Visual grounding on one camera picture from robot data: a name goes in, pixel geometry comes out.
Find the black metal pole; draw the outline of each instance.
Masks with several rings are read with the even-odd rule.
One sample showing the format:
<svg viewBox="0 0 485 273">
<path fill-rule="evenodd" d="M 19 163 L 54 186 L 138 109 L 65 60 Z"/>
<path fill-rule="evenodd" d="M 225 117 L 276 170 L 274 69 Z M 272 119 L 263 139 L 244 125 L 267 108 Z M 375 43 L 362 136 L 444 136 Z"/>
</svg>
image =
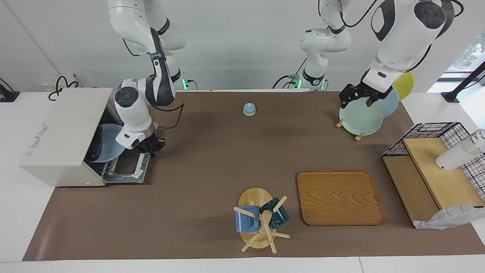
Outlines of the black metal pole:
<svg viewBox="0 0 485 273">
<path fill-rule="evenodd" d="M 459 100 L 456 99 L 456 96 L 465 88 L 467 87 L 478 75 L 482 74 L 482 72 L 485 70 L 485 62 L 483 62 L 481 65 L 473 71 L 470 76 L 468 76 L 460 85 L 458 85 L 453 91 L 451 92 L 443 92 L 441 95 L 445 98 L 447 102 L 460 102 Z"/>
</svg>

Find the plate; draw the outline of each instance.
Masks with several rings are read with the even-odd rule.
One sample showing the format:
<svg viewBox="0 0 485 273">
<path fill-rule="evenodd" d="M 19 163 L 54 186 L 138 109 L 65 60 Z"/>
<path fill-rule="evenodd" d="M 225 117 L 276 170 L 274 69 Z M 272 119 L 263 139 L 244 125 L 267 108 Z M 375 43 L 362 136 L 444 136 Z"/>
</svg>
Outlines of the plate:
<svg viewBox="0 0 485 273">
<path fill-rule="evenodd" d="M 343 127 L 351 134 L 368 136 L 381 128 L 384 114 L 377 103 L 367 107 L 367 97 L 349 102 L 345 109 L 340 108 L 339 117 Z"/>
<path fill-rule="evenodd" d="M 101 155 L 93 163 L 105 163 L 117 158 L 125 147 L 116 142 L 116 136 L 121 132 L 122 127 L 118 124 L 103 124 L 101 125 L 103 131 L 101 132 Z"/>
<path fill-rule="evenodd" d="M 397 79 L 392 86 L 396 88 L 399 94 L 399 100 L 403 100 L 407 97 L 414 87 L 414 76 L 411 72 L 406 72 L 399 79 Z"/>
<path fill-rule="evenodd" d="M 392 87 L 392 91 L 389 95 L 383 100 L 378 100 L 377 103 L 381 106 L 385 118 L 392 115 L 399 105 L 399 94 L 397 93 L 396 88 Z"/>
</svg>

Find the dark green mug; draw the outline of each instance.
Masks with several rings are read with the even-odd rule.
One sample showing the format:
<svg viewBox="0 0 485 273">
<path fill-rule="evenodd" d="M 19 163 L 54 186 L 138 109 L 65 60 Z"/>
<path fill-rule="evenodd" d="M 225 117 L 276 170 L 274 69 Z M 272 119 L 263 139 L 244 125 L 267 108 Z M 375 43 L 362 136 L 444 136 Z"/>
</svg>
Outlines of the dark green mug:
<svg viewBox="0 0 485 273">
<path fill-rule="evenodd" d="M 279 203 L 279 198 L 275 197 L 268 203 L 264 204 L 261 208 L 259 208 L 259 213 L 263 213 L 265 210 L 269 210 L 271 212 L 271 221 L 269 223 L 269 227 L 271 229 L 277 229 L 281 227 L 284 223 L 290 219 L 288 213 L 286 213 L 285 208 L 283 206 L 279 207 L 279 210 L 273 212 L 273 209 Z"/>
</svg>

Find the white cloth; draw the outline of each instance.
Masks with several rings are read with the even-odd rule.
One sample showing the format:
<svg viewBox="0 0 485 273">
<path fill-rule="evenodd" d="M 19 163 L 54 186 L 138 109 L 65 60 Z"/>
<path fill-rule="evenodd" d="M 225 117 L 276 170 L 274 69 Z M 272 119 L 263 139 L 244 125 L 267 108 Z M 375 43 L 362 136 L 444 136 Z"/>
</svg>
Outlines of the white cloth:
<svg viewBox="0 0 485 273">
<path fill-rule="evenodd" d="M 437 212 L 429 221 L 414 221 L 416 229 L 445 229 L 485 218 L 485 208 L 473 205 L 453 206 Z"/>
</svg>

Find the wooden shelf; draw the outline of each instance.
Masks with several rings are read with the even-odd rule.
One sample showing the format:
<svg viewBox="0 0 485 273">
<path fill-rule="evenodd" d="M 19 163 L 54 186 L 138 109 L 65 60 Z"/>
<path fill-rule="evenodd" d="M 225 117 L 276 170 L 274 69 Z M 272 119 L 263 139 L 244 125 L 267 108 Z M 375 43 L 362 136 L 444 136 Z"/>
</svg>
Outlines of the wooden shelf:
<svg viewBox="0 0 485 273">
<path fill-rule="evenodd" d="M 438 211 L 428 187 L 410 156 L 383 158 L 411 221 L 428 221 Z"/>
<path fill-rule="evenodd" d="M 440 138 L 404 139 L 404 145 L 439 209 L 468 204 L 484 205 L 460 168 L 444 171 L 436 164 L 436 158 L 447 150 Z"/>
</svg>

